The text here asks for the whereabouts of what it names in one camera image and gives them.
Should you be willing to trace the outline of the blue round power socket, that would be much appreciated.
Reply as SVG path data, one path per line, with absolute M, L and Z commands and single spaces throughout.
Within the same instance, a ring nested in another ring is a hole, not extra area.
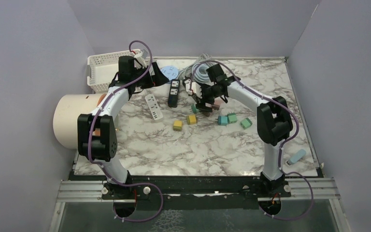
M 160 69 L 160 71 L 169 80 L 176 79 L 179 75 L 179 70 L 175 66 L 164 66 Z

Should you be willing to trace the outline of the yellow plug adapter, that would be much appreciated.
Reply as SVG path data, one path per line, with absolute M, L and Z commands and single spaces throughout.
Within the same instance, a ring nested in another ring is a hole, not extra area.
M 197 123 L 197 117 L 196 115 L 187 115 L 186 121 L 188 125 L 194 125 Z
M 175 120 L 172 128 L 174 131 L 182 131 L 183 122 L 181 120 Z

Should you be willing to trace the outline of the black power strip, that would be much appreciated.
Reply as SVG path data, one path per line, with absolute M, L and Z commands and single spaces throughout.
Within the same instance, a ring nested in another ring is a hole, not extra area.
M 178 79 L 171 80 L 167 101 L 168 106 L 171 108 L 176 108 L 178 106 L 179 88 L 180 81 Z
M 193 90 L 190 89 L 190 83 L 191 83 L 190 78 L 185 78 L 182 81 L 182 83 L 183 83 L 183 86 L 184 86 L 186 92 L 188 93 L 188 95 L 192 95 L 193 94 Z

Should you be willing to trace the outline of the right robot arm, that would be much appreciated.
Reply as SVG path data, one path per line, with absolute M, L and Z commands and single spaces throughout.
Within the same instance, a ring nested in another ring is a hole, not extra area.
M 196 95 L 197 108 L 210 112 L 208 106 L 216 98 L 227 102 L 234 99 L 255 112 L 257 117 L 257 134 L 264 143 L 264 166 L 260 173 L 260 192 L 267 197 L 275 194 L 285 184 L 285 173 L 281 158 L 283 146 L 290 140 L 295 116 L 287 107 L 285 98 L 271 98 L 244 84 L 235 74 L 227 76 L 220 62 L 207 69 L 211 85 L 190 82 L 189 89 Z

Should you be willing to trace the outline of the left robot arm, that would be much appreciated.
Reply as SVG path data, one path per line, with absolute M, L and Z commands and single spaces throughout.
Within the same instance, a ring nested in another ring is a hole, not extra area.
M 77 118 L 78 153 L 92 164 L 98 165 L 109 182 L 115 184 L 114 192 L 120 198 L 132 194 L 129 171 L 117 157 L 117 136 L 114 121 L 122 107 L 128 103 L 136 88 L 158 87 L 168 82 L 158 64 L 151 60 L 149 65 L 139 64 L 138 58 L 122 56 L 118 59 L 108 92 L 100 104 L 89 114 Z

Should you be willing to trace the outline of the white power strip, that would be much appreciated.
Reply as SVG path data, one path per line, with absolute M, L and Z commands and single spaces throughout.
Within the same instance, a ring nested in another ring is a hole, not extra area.
M 148 95 L 145 96 L 144 99 L 145 99 L 145 101 L 147 103 L 147 106 L 150 110 L 152 119 L 155 122 L 162 121 L 164 116 L 163 116 L 163 113 L 161 111 L 161 108 L 160 108 L 155 96 L 153 94 L 148 94 Z

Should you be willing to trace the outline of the green plug adapter white strip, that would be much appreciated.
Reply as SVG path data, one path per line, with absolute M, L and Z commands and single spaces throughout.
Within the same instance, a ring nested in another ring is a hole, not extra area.
M 253 125 L 253 122 L 249 118 L 244 118 L 240 122 L 240 126 L 245 130 L 247 128 L 250 128 Z

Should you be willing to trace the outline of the teal plug adapter round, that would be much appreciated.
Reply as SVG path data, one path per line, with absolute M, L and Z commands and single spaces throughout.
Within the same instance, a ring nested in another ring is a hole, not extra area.
M 218 116 L 217 123 L 220 126 L 226 126 L 228 124 L 228 117 L 227 116 Z

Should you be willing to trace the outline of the pink plug adapter round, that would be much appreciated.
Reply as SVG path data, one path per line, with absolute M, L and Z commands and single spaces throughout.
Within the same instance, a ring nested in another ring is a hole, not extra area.
M 211 112 L 201 112 L 204 116 L 209 117 L 212 113 Z

